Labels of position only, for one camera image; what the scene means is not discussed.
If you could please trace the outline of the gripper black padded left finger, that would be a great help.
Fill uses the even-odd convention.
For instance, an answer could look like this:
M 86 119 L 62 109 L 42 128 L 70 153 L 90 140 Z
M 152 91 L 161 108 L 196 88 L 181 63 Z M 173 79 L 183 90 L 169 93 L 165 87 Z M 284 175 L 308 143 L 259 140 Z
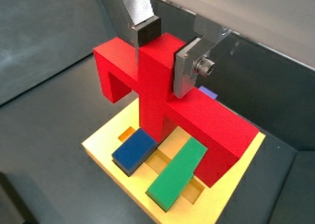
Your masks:
M 149 0 L 121 0 L 130 20 L 130 40 L 138 48 L 161 35 L 161 20 L 153 14 Z

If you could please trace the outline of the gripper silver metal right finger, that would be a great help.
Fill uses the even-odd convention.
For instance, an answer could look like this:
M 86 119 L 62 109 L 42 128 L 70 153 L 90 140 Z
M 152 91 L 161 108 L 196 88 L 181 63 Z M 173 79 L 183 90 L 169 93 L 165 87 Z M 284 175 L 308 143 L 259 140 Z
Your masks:
M 189 40 L 175 53 L 172 91 L 180 99 L 195 87 L 197 76 L 207 77 L 215 67 L 211 50 L 231 34 L 231 29 L 203 16 L 196 16 L 195 32 L 197 37 Z

